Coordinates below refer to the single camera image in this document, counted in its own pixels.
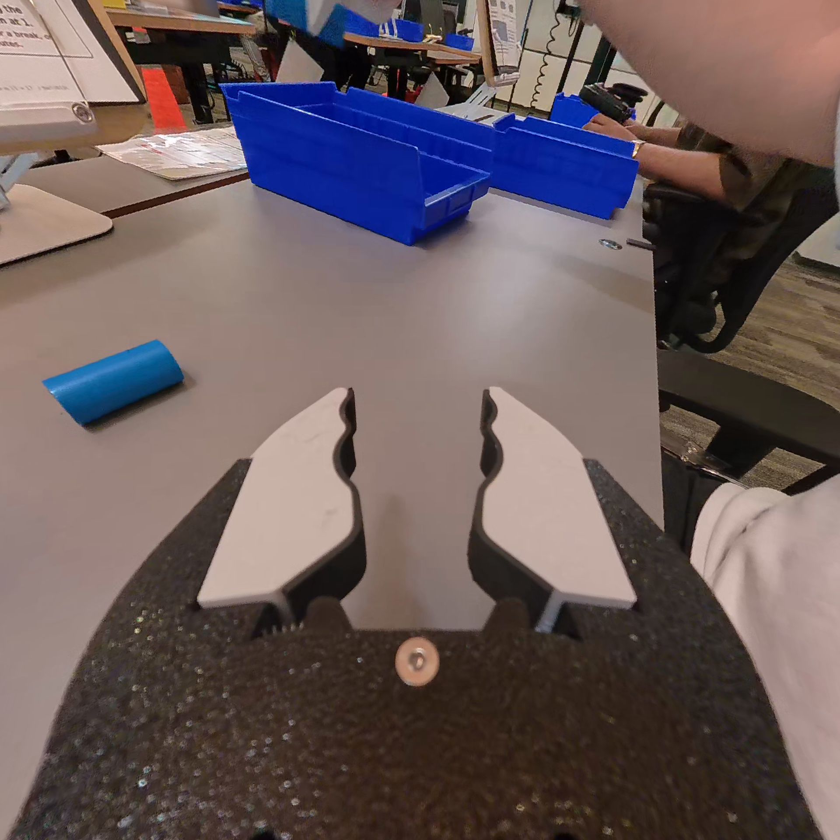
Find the blue plastic bin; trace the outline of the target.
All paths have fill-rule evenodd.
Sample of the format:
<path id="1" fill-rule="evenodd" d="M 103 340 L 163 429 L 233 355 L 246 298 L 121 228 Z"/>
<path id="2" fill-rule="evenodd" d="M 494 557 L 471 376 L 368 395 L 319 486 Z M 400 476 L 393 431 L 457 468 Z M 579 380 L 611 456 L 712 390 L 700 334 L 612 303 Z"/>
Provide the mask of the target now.
<path id="1" fill-rule="evenodd" d="M 632 142 L 512 114 L 492 128 L 496 189 L 600 219 L 627 204 L 638 173 Z"/>
<path id="2" fill-rule="evenodd" d="M 549 120 L 567 127 L 582 129 L 599 111 L 582 101 L 578 95 L 557 93 L 553 99 Z"/>
<path id="3" fill-rule="evenodd" d="M 252 183 L 404 245 L 489 192 L 491 128 L 332 82 L 222 86 Z"/>

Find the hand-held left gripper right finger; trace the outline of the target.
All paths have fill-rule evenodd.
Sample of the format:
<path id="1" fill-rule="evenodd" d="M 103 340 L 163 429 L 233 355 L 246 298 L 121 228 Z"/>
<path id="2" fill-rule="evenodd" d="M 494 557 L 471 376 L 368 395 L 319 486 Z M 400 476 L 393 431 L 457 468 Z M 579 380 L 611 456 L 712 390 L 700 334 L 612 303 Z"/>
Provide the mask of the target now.
<path id="1" fill-rule="evenodd" d="M 557 428 L 500 388 L 481 398 L 482 481 L 468 566 L 497 606 L 531 628 L 561 626 L 565 607 L 633 610 L 637 594 L 585 460 Z"/>

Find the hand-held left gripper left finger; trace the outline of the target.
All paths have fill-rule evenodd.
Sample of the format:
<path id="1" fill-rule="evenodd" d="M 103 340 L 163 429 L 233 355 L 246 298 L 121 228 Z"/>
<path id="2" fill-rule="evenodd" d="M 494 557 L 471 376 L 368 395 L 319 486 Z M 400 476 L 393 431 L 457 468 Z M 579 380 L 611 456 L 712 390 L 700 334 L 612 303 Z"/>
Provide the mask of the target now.
<path id="1" fill-rule="evenodd" d="M 335 388 L 253 454 L 197 595 L 203 609 L 272 604 L 300 623 L 319 597 L 361 582 L 366 546 L 355 470 L 354 391 Z"/>

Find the black hand-held device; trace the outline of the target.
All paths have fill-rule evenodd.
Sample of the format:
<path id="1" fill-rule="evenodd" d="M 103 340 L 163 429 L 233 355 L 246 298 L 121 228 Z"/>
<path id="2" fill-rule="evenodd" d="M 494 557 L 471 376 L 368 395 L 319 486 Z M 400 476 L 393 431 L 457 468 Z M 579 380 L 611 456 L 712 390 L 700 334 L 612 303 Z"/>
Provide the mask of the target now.
<path id="1" fill-rule="evenodd" d="M 586 105 L 619 123 L 635 119 L 635 106 L 647 95 L 647 90 L 625 82 L 617 82 L 611 86 L 592 83 L 584 85 L 579 92 L 579 98 Z"/>

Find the person's white shirt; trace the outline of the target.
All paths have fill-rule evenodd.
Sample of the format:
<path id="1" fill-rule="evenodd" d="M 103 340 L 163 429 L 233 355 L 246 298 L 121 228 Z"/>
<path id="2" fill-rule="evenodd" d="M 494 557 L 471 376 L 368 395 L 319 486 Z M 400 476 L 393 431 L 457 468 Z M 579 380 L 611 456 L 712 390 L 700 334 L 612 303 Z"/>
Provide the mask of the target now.
<path id="1" fill-rule="evenodd" d="M 820 832 L 839 838 L 839 477 L 790 497 L 724 483 L 689 559 L 749 651 Z"/>

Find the instruction sheet board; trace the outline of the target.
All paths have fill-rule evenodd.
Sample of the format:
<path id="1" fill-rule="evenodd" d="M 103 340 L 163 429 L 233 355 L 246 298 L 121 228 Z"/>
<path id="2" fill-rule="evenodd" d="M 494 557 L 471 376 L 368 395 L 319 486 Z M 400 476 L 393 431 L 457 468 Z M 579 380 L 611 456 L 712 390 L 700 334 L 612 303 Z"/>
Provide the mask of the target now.
<path id="1" fill-rule="evenodd" d="M 1 2 L 2 155 L 127 140 L 146 102 L 101 2 Z"/>
<path id="2" fill-rule="evenodd" d="M 518 2 L 476 1 L 476 22 L 486 83 L 493 89 L 512 87 L 521 57 Z"/>

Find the wood-edged desk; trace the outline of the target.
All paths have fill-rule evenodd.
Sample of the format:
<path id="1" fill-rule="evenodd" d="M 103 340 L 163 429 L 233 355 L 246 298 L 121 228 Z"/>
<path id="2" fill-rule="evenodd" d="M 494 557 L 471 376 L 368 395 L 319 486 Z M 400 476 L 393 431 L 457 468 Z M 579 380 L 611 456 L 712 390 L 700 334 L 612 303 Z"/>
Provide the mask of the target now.
<path id="1" fill-rule="evenodd" d="M 344 34 L 344 40 L 347 43 L 369 49 L 419 54 L 421 57 L 442 66 L 472 67 L 482 63 L 480 52 L 457 49 L 442 43 L 414 43 L 400 38 L 370 37 L 354 33 Z"/>
<path id="2" fill-rule="evenodd" d="M 256 36 L 257 27 L 231 17 L 183 10 L 159 14 L 136 7 L 106 7 L 105 13 L 135 66 L 181 68 L 196 123 L 212 124 L 204 67 L 211 67 L 213 79 L 220 86 L 222 65 L 231 60 L 231 45 L 243 37 Z"/>

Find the person's right forearm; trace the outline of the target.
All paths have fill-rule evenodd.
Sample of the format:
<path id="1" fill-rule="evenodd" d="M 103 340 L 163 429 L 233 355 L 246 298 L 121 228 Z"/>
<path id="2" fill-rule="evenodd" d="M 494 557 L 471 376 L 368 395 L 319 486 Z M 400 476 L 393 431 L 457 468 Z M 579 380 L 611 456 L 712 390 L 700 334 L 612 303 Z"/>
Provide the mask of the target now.
<path id="1" fill-rule="evenodd" d="M 838 170 L 839 2 L 589 1 L 584 19 L 724 140 Z"/>

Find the black mesh office chair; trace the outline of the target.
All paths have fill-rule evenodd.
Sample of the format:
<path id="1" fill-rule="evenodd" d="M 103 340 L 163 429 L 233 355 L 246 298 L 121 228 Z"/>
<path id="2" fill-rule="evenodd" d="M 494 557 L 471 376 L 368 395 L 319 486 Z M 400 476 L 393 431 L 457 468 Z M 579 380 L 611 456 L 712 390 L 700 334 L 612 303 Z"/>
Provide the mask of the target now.
<path id="1" fill-rule="evenodd" d="M 837 211 L 833 173 L 797 164 L 743 205 L 648 185 L 644 234 L 654 250 L 658 345 L 723 350 L 777 269 Z"/>

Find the clear plastic sheet sleeve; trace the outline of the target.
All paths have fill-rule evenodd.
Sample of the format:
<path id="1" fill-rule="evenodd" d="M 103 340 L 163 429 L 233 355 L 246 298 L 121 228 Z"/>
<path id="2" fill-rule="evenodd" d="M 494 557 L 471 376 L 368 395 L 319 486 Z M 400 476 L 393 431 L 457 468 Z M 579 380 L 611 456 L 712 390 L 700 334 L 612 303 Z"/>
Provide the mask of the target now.
<path id="1" fill-rule="evenodd" d="M 115 161 L 171 182 L 247 170 L 242 145 L 231 125 L 194 132 L 138 136 L 97 148 Z"/>

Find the white board stand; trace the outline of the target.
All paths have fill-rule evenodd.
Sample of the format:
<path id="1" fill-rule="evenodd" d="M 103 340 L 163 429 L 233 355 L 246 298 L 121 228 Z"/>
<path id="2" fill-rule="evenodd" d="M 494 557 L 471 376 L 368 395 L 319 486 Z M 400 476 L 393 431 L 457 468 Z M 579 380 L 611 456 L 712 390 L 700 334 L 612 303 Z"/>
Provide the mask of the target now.
<path id="1" fill-rule="evenodd" d="M 38 156 L 1 158 L 1 267 L 109 234 L 112 220 L 31 185 L 20 185 Z"/>
<path id="2" fill-rule="evenodd" d="M 479 87 L 466 101 L 447 107 L 447 112 L 474 123 L 492 124 L 503 113 L 492 108 L 497 89 L 486 83 Z"/>

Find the orange traffic cone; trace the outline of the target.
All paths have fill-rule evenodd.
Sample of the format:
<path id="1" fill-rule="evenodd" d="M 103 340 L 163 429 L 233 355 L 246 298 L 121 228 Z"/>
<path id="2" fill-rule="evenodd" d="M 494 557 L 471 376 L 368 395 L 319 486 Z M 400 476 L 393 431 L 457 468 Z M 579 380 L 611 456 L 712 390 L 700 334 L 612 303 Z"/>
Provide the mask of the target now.
<path id="1" fill-rule="evenodd" d="M 160 67 L 142 66 L 150 115 L 157 133 L 183 133 L 187 131 L 181 107 L 175 99 L 170 82 Z"/>

